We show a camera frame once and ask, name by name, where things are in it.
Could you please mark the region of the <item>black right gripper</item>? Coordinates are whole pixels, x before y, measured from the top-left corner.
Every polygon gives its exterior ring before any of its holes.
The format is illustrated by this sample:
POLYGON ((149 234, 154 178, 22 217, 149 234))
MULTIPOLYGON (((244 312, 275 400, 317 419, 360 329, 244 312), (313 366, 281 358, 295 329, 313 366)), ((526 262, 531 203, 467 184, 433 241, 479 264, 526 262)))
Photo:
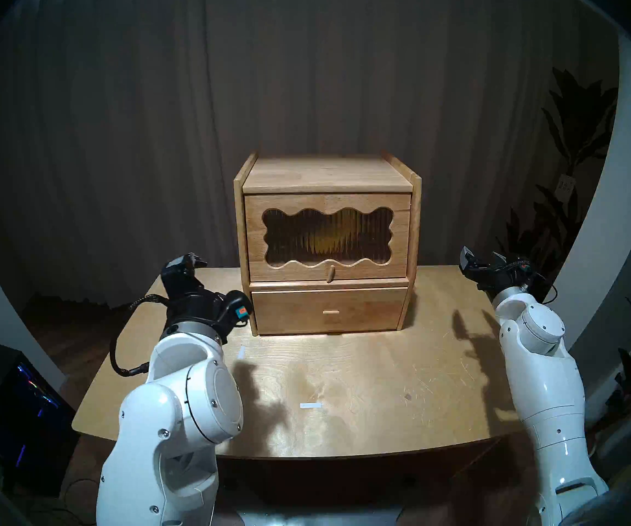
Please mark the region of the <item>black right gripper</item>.
POLYGON ((537 280, 545 281, 531 262, 508 262, 507 257, 492 251, 492 265, 479 262, 471 250, 463 246, 459 256, 459 268, 463 276, 484 292, 494 307, 509 297, 530 292, 537 280))

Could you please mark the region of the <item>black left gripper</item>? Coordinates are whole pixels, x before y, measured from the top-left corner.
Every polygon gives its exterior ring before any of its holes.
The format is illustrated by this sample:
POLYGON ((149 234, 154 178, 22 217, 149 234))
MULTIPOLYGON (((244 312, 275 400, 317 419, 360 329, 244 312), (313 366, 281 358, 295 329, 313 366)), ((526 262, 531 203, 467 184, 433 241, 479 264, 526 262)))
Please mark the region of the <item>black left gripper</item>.
POLYGON ((161 270, 161 281, 167 294, 166 321, 162 337, 173 325, 197 322, 214 329, 221 342, 228 341, 226 330, 218 328, 218 318, 226 299, 225 294, 198 288, 195 268, 205 268, 208 263, 195 253, 184 258, 170 260, 161 270))

